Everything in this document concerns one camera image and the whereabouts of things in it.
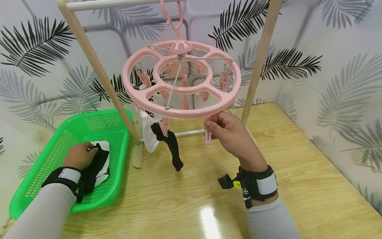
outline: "black sock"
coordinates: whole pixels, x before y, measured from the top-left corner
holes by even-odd
[[[168,137],[165,137],[158,123],[152,124],[151,130],[157,136],[158,141],[164,141],[168,145],[168,148],[170,149],[172,155],[172,165],[174,166],[176,171],[179,172],[183,167],[183,162],[180,160],[179,157],[178,141],[176,140],[175,134],[171,131],[168,131]]]
[[[97,144],[98,152],[94,156],[91,164],[82,170],[81,180],[84,181],[84,193],[88,194],[93,192],[94,184],[96,183],[96,176],[105,165],[106,159],[109,155],[109,151],[101,149],[101,146]]]

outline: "wallpaper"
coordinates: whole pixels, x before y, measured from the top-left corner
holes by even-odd
[[[3,0],[2,6],[0,223],[5,225],[15,190],[55,129],[73,115],[113,105],[55,1]],[[244,105],[268,7],[269,0],[182,3],[182,36],[217,47],[238,63],[242,83],[234,107]],[[166,8],[172,21],[179,21],[176,4]],[[275,102],[382,214],[381,10],[382,2],[372,0],[284,0],[253,104]],[[78,17],[136,123],[140,117],[121,70],[138,49],[175,38],[159,4],[81,11]],[[220,62],[209,63],[214,74],[222,72]],[[152,78],[153,66],[147,59],[139,67]],[[169,83],[174,77],[162,74]],[[188,84],[202,80],[193,76]],[[136,73],[130,81],[141,85]],[[229,78],[227,91],[232,84]],[[190,103],[200,108],[214,99],[204,102],[195,94]]]

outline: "green plastic basket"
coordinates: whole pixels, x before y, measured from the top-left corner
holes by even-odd
[[[126,111],[131,119],[131,112]],[[20,184],[9,206],[13,219],[18,219],[41,189],[48,175],[61,166],[70,147],[86,141],[110,143],[109,177],[71,212],[86,211],[111,205],[118,197],[129,144],[129,131],[115,109],[75,115],[65,120],[53,134],[44,150]]]

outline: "gray sleeve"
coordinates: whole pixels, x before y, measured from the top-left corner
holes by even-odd
[[[274,202],[248,209],[251,239],[299,239],[287,207],[279,196]]]
[[[48,184],[13,224],[4,239],[60,239],[66,218],[76,201],[63,184]]]

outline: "table surface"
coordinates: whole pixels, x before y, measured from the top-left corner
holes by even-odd
[[[382,217],[276,105],[253,106],[247,126],[302,238],[381,238]],[[173,132],[201,128],[203,119],[171,121]],[[249,238],[240,190],[222,190],[217,181],[233,178],[238,160],[218,141],[205,147],[202,134],[178,143],[180,172],[164,142],[153,154],[144,148],[142,169],[126,161],[117,201],[71,214],[63,238]]]

